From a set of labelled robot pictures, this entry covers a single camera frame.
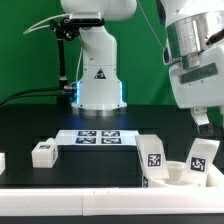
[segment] black table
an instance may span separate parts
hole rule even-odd
[[[7,105],[0,108],[0,125],[0,152],[6,153],[6,170],[0,176],[0,188],[7,189],[141,187],[141,169],[134,146],[107,146],[106,152],[101,146],[61,146],[53,169],[33,169],[31,151],[39,141],[55,138],[59,130],[138,130],[140,134],[156,134],[163,142],[166,159],[175,161],[185,161],[194,139],[200,137],[190,112],[175,106],[130,105],[122,115],[85,117],[73,114],[70,107]],[[214,126],[214,136],[210,139],[221,141],[214,164],[224,171],[222,129]],[[0,223],[206,224],[223,221],[223,214],[0,218]]]

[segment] green background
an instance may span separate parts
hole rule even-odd
[[[162,44],[166,33],[160,25],[154,0],[141,0],[150,23]],[[0,98],[15,92],[58,86],[59,64],[55,34],[40,30],[23,32],[48,17],[62,14],[60,0],[1,0],[0,19]],[[118,78],[124,83],[128,104],[175,104],[163,65],[162,50],[149,30],[141,12],[126,21],[107,22],[106,28],[118,42]],[[75,79],[80,51],[79,39],[65,43],[69,82]],[[26,99],[14,103],[53,103],[55,99]]]

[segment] white container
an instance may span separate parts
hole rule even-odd
[[[193,184],[181,181],[181,175],[184,170],[185,163],[176,162],[176,161],[167,161],[167,168],[169,172],[169,179],[150,179],[149,187],[152,188],[160,188],[160,187],[205,187],[206,179],[203,184]]]

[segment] white cube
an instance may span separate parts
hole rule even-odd
[[[54,139],[39,142],[32,151],[34,168],[52,168],[58,158],[58,148]]]
[[[5,153],[0,153],[0,175],[5,170]]]

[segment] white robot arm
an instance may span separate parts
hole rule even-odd
[[[176,102],[191,109],[201,135],[211,135],[207,107],[224,113],[224,1],[160,0],[160,5],[167,30],[164,62],[171,65]]]
[[[98,13],[105,20],[123,20],[136,10],[135,0],[61,0],[64,11],[78,21]],[[104,26],[82,28],[83,76],[77,82],[74,112],[107,116],[126,109],[122,100],[122,84],[118,80],[117,43]]]

